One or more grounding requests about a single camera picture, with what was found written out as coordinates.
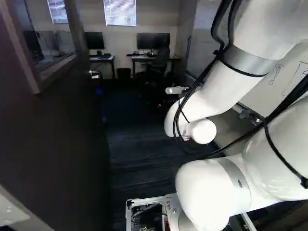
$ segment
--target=silver band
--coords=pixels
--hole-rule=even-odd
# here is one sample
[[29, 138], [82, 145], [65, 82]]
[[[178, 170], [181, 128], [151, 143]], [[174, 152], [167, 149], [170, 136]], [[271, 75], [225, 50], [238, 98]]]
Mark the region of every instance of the silver band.
[[238, 208], [240, 209], [240, 211], [236, 211], [236, 214], [242, 213], [242, 208], [249, 209], [251, 205], [251, 195], [249, 185], [243, 173], [231, 160], [225, 157], [217, 159], [217, 162], [228, 173], [231, 182], [233, 183], [236, 190], [236, 194], [239, 195], [239, 197], [241, 198], [241, 200], [238, 201]]
[[254, 56], [233, 45], [226, 50], [221, 60], [236, 70], [259, 76], [266, 75], [277, 62]]

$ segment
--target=desk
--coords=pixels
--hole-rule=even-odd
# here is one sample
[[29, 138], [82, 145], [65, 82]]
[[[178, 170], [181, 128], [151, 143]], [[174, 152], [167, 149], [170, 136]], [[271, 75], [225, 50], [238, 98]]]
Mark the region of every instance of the desk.
[[115, 56], [111, 55], [109, 58], [100, 57], [97, 55], [90, 55], [90, 62], [91, 63], [110, 63], [112, 69], [112, 80], [116, 78], [115, 72]]
[[[153, 59], [155, 59], [155, 57], [149, 57], [147, 55], [133, 55], [131, 56], [131, 60], [133, 62], [133, 76], [136, 77], [136, 70], [135, 70], [135, 63], [142, 63], [142, 62], [151, 62]], [[171, 72], [174, 71], [174, 63], [176, 61], [180, 61], [181, 58], [177, 57], [175, 55], [171, 55], [169, 58], [169, 61], [171, 61]]]

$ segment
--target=black cable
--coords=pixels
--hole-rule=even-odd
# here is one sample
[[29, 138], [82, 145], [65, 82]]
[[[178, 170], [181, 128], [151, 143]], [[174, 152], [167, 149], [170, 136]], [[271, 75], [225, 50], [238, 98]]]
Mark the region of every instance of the black cable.
[[301, 185], [305, 188], [307, 188], [307, 178], [303, 177], [298, 171], [295, 170], [295, 168], [293, 168], [287, 161], [286, 159], [281, 155], [281, 153], [278, 151], [278, 149], [276, 148], [276, 146], [274, 145], [271, 137], [270, 137], [270, 132], [269, 132], [269, 128], [267, 126], [267, 121], [266, 119], [263, 121], [263, 128], [264, 128], [264, 132], [265, 132], [265, 136], [266, 139], [271, 147], [271, 149], [275, 152], [275, 154], [277, 155], [277, 157], [284, 163], [284, 165], [286, 165], [286, 167], [294, 174], [296, 175], [300, 180], [301, 180]]
[[[297, 99], [299, 99], [305, 92], [308, 91], [308, 75], [306, 75], [298, 84], [297, 86], [287, 95], [287, 97], [279, 104], [279, 106], [268, 116], [265, 118], [266, 123], [270, 123], [273, 119], [275, 119], [280, 113], [286, 110], [291, 104], [293, 104]], [[238, 142], [241, 142], [252, 135], [256, 134], [261, 128], [264, 127], [264, 121], [258, 124], [249, 132], [245, 133], [244, 135], [240, 136], [233, 142], [229, 143], [227, 146], [220, 148], [210, 154], [207, 154], [206, 157], [212, 156], [215, 154], [219, 154], [231, 146], [235, 145]]]
[[[213, 24], [211, 26], [211, 36], [212, 38], [218, 42], [220, 44], [220, 48], [219, 48], [219, 51], [217, 52], [214, 52], [214, 54], [216, 54], [216, 57], [214, 58], [214, 60], [206, 67], [206, 69], [202, 72], [202, 74], [197, 78], [197, 80], [195, 81], [193, 87], [189, 90], [189, 92], [185, 95], [183, 101], [181, 102], [180, 106], [178, 107], [176, 113], [175, 113], [175, 117], [174, 117], [174, 120], [173, 120], [173, 136], [175, 137], [175, 140], [177, 143], [184, 143], [185, 140], [183, 139], [182, 135], [181, 135], [181, 132], [180, 132], [180, 128], [179, 128], [179, 117], [180, 117], [180, 114], [182, 113], [182, 109], [184, 107], [184, 105], [186, 104], [186, 102], [188, 101], [188, 99], [191, 97], [191, 95], [194, 93], [194, 91], [197, 89], [197, 87], [201, 84], [201, 82], [204, 80], [204, 78], [207, 76], [207, 74], [209, 73], [209, 71], [211, 70], [211, 68], [214, 66], [214, 64], [216, 63], [217, 60], [219, 60], [221, 58], [221, 56], [224, 54], [225, 52], [225, 43], [219, 38], [218, 36], [218, 27], [221, 23], [221, 20], [225, 14], [225, 12], [227, 11], [229, 5], [231, 3], [231, 0], [222, 0], [222, 2], [220, 3], [219, 7], [218, 7], [218, 10], [216, 12], [216, 15], [214, 17], [214, 20], [213, 20]], [[232, 15], [232, 17], [230, 17], [231, 20], [233, 20], [235, 18], [235, 13], [233, 13], [233, 11], [236, 10], [236, 6], [238, 4], [234, 4], [232, 9], [230, 9], [230, 12], [229, 14]], [[183, 150], [185, 153], [187, 154], [191, 154], [191, 152], [188, 152], [186, 150]], [[202, 151], [202, 149], [196, 151], [194, 149], [194, 152], [193, 153], [198, 153]]]
[[181, 136], [181, 132], [180, 132], [180, 128], [179, 128], [179, 117], [180, 117], [180, 113], [181, 113], [181, 109], [184, 107], [184, 105], [186, 104], [186, 102], [189, 100], [189, 98], [191, 97], [191, 95], [194, 93], [194, 91], [197, 89], [197, 87], [200, 85], [200, 83], [202, 82], [202, 80], [206, 77], [206, 75], [209, 73], [209, 71], [211, 70], [211, 68], [213, 67], [213, 65], [216, 63], [218, 57], [216, 56], [215, 59], [206, 67], [206, 69], [202, 72], [202, 74], [197, 78], [197, 80], [194, 82], [193, 86], [190, 88], [190, 90], [187, 92], [187, 94], [185, 95], [184, 99], [182, 100], [180, 106], [178, 107], [176, 113], [175, 113], [175, 117], [173, 120], [173, 135], [176, 139], [176, 141], [178, 141], [178, 138], [180, 139], [180, 141], [184, 142], [183, 137]]
[[187, 121], [187, 123], [190, 124], [189, 120], [187, 119], [187, 117], [185, 116], [185, 114], [183, 113], [182, 109], [180, 108], [182, 115], [184, 116], [185, 120]]
[[228, 17], [228, 38], [229, 38], [229, 46], [234, 42], [234, 22], [236, 14], [240, 8], [242, 0], [233, 0], [232, 5], [229, 11]]
[[212, 24], [212, 27], [211, 27], [211, 36], [212, 38], [218, 42], [220, 44], [220, 48], [219, 48], [219, 51], [222, 52], [222, 50], [224, 49], [225, 47], [225, 43], [224, 41], [218, 36], [218, 27], [221, 23], [221, 20], [223, 19], [223, 16], [225, 15], [229, 5], [231, 3], [231, 0], [222, 0], [219, 7], [218, 7], [218, 10], [216, 12], [216, 15], [214, 17], [214, 20], [213, 20], [213, 24]]

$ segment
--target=computer monitor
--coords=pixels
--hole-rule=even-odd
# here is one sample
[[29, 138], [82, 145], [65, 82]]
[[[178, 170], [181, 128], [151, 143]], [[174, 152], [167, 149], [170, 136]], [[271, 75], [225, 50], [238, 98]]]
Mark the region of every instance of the computer monitor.
[[90, 50], [105, 49], [102, 32], [85, 32], [85, 37]]
[[170, 41], [169, 33], [138, 33], [137, 48], [144, 49], [160, 49], [162, 44], [167, 40]]

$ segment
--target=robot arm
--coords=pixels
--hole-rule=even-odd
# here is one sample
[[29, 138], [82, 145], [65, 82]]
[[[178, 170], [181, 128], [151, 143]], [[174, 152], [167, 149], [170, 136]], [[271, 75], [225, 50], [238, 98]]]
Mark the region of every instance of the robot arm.
[[[202, 90], [195, 92], [180, 115], [181, 136], [211, 142], [215, 125], [206, 119], [221, 114], [247, 94], [296, 44], [308, 38], [308, 1], [252, 0], [234, 33], [234, 43], [212, 68]], [[165, 119], [173, 136], [175, 103]], [[276, 147], [288, 163], [308, 178], [308, 99], [292, 105], [269, 126]], [[199, 231], [220, 231], [229, 217], [285, 200], [308, 199], [308, 189], [270, 147], [264, 131], [243, 153], [185, 164], [176, 177], [183, 211]]]
[[[181, 136], [197, 143], [211, 142], [215, 125], [207, 117], [231, 109], [296, 44], [308, 38], [305, 22], [308, 2], [302, 0], [252, 0], [234, 32], [234, 43], [216, 62], [201, 91], [182, 109]], [[165, 118], [165, 131], [173, 137], [175, 103]]]

